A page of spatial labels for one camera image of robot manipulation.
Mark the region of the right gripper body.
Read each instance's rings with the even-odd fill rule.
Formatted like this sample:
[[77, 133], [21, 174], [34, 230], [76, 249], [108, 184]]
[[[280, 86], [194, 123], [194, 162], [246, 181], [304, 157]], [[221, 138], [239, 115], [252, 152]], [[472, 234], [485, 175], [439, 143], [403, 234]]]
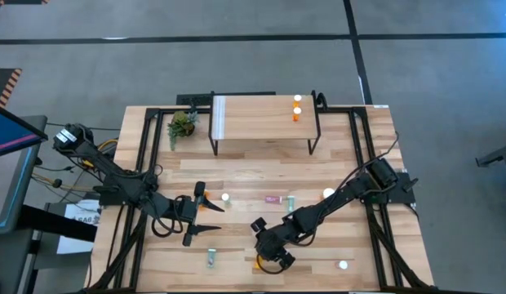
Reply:
[[290, 241], [295, 241], [296, 230], [291, 224], [275, 225], [266, 228], [266, 221], [260, 217], [251, 224], [255, 232], [255, 249], [265, 261], [277, 262], [283, 270], [289, 269], [295, 258], [284, 248]]

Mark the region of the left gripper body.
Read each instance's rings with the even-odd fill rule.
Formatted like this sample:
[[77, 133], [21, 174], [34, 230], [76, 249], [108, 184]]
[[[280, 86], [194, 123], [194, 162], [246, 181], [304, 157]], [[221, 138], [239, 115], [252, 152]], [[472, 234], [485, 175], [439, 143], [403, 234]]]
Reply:
[[204, 182], [201, 181], [197, 182], [193, 193], [194, 200], [192, 200], [188, 196], [182, 196], [180, 200], [180, 205], [175, 209], [179, 219], [182, 222], [188, 224], [182, 241], [182, 245], [185, 247], [189, 247], [191, 245], [191, 242], [194, 237], [188, 234], [188, 227], [190, 224], [196, 225], [199, 198], [204, 195], [205, 186], [206, 184]]

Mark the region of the wooden shelf black legs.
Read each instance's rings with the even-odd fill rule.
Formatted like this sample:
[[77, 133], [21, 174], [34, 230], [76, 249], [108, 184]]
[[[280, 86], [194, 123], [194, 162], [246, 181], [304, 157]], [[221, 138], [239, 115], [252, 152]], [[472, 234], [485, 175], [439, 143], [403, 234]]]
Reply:
[[301, 95], [294, 122], [294, 95], [213, 95], [208, 137], [214, 155], [223, 140], [306, 140], [312, 154], [322, 135], [317, 94]]

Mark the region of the green potted plant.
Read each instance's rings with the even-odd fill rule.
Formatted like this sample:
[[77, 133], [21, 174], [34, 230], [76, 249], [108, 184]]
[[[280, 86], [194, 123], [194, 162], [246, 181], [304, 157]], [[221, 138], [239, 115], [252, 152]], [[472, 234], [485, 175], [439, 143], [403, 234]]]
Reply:
[[175, 111], [171, 121], [167, 124], [170, 149], [175, 151], [179, 137], [188, 137], [194, 133], [198, 123], [198, 112]]

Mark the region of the black power strip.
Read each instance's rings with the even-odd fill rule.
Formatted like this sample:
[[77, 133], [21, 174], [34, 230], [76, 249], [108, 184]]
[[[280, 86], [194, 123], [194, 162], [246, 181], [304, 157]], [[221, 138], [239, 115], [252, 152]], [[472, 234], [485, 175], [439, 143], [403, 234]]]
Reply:
[[179, 94], [176, 97], [177, 105], [204, 106], [211, 103], [212, 94]]

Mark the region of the white printed paper sheet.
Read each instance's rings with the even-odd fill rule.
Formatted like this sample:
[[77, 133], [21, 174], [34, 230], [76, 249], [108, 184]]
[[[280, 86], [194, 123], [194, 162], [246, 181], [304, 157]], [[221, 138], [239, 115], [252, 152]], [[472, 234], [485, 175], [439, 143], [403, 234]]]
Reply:
[[[76, 204], [67, 204], [64, 216], [66, 218], [81, 221], [88, 225], [97, 226], [100, 222], [100, 205], [96, 199], [81, 200]], [[60, 236], [56, 253], [73, 254], [89, 252], [93, 248], [92, 241], [82, 241], [79, 239]]]

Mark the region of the grey monitor cart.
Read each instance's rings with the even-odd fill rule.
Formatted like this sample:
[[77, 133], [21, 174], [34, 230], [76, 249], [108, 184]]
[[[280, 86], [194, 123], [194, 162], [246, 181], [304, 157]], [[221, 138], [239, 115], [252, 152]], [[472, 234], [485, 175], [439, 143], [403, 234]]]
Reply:
[[0, 157], [0, 294], [16, 294], [32, 242], [32, 229], [17, 222], [40, 144]]

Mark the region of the computer monitor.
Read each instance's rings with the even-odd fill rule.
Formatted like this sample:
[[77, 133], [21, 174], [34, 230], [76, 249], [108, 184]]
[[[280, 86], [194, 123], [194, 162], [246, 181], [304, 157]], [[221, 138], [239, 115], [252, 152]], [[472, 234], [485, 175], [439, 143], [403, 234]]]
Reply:
[[0, 157], [46, 140], [43, 131], [0, 107]]

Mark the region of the black mat hazard-striped edge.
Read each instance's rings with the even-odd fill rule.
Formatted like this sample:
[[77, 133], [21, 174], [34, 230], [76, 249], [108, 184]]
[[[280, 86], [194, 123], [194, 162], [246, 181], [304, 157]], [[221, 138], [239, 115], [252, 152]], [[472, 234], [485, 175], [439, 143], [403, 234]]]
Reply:
[[20, 80], [22, 69], [0, 68], [0, 107], [5, 109], [11, 95]]

